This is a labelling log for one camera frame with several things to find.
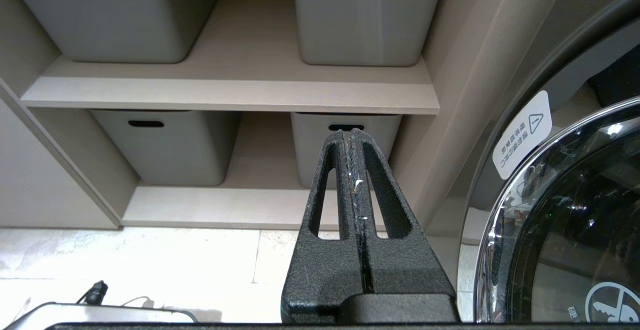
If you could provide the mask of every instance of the white label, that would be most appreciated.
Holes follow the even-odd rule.
[[[638,323],[640,298],[616,282],[601,282],[592,287],[584,303],[589,323]]]
[[[549,95],[542,90],[515,116],[493,148],[493,164],[507,180],[522,159],[551,132]]]

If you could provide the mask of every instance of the shelving unit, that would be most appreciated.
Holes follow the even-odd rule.
[[[60,56],[21,97],[28,107],[437,115],[425,62],[318,66],[298,56],[294,0],[218,0],[175,64]]]
[[[135,189],[122,218],[131,226],[300,228],[309,189],[298,181],[288,113],[242,114],[226,179],[215,187],[150,186]],[[376,227],[384,230],[372,191]],[[338,194],[325,194],[322,230],[338,229]]]
[[[218,0],[181,62],[73,62],[12,1],[23,21],[0,35],[29,34],[29,41],[16,42],[17,57],[4,62],[16,67],[2,74],[16,75],[11,96],[66,171],[121,225],[298,229],[309,189],[298,180],[289,112],[407,115],[393,170],[407,200],[419,200],[422,173],[407,165],[423,163],[416,141],[427,127],[413,127],[440,111],[422,56],[410,67],[309,65],[298,54],[295,0]],[[243,114],[224,182],[183,187],[141,182],[88,109]],[[372,200],[384,230],[374,193]],[[338,229],[337,205],[336,191],[327,190],[320,229]]]

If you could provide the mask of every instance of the shelf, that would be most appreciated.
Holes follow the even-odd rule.
[[[218,0],[175,64],[73,62],[61,56],[22,96],[29,107],[437,115],[425,62],[308,65],[295,0]]]
[[[216,187],[140,184],[122,219],[125,226],[300,229],[309,189],[298,181],[288,113],[247,112],[226,179]],[[377,201],[377,228],[384,230]],[[338,195],[327,190],[320,229],[338,229]]]

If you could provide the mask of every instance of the white floor tile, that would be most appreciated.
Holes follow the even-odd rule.
[[[473,292],[476,279],[476,262],[478,261],[478,246],[462,244],[457,266],[457,291]]]
[[[337,231],[320,231],[318,237],[325,240],[338,240]],[[298,239],[297,231],[262,230],[255,265],[255,283],[270,283],[282,286],[289,271],[293,248]]]
[[[258,230],[0,229],[0,278],[251,283]]]
[[[463,323],[474,321],[474,293],[466,291],[457,292],[457,311]]]
[[[0,280],[0,329],[43,303],[75,303],[92,282],[86,280]],[[198,321],[279,323],[282,287],[214,282],[108,282],[104,305],[191,312]]]

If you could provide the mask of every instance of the gray storage bin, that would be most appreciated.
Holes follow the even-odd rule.
[[[412,66],[438,0],[295,0],[309,64]]]
[[[311,187],[320,150],[327,136],[338,130],[358,128],[370,134],[389,159],[396,140],[402,115],[346,114],[346,113],[291,113],[295,160],[300,184]],[[326,182],[327,189],[336,188],[336,171],[331,170]]]
[[[225,179],[240,113],[110,109],[91,113],[147,184],[215,186]]]
[[[215,0],[24,0],[73,61],[174,63]]]

